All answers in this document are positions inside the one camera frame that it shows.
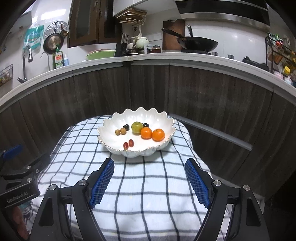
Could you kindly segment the person's left hand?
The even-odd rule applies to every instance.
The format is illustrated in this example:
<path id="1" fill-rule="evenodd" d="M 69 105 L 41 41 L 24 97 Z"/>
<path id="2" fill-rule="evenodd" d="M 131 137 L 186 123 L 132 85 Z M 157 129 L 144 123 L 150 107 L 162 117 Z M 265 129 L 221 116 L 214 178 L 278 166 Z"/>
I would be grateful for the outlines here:
<path id="1" fill-rule="evenodd" d="M 24 239 L 29 239 L 29 233 L 26 229 L 26 225 L 23 219 L 23 214 L 21 209 L 17 206 L 12 209 L 12 219 L 14 222 L 14 226 L 18 232 L 18 234 Z"/>

